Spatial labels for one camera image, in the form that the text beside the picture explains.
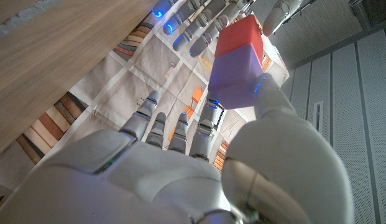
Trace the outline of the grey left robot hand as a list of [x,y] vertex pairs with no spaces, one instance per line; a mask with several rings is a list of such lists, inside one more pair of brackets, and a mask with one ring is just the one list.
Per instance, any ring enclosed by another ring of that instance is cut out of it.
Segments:
[[[174,33],[190,16],[195,19],[181,32],[173,43],[175,51],[181,50],[194,36],[200,37],[190,48],[190,56],[197,57],[212,43],[219,33],[239,15],[245,13],[255,0],[186,0],[163,25],[164,34]],[[278,0],[265,18],[262,32],[273,34],[301,10],[302,0]]]

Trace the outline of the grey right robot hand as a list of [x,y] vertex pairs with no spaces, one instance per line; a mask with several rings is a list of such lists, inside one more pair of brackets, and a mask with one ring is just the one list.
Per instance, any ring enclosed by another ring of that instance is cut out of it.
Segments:
[[39,162],[0,208],[0,223],[353,223],[347,170],[268,73],[256,119],[229,143],[223,168],[132,132],[100,130]]

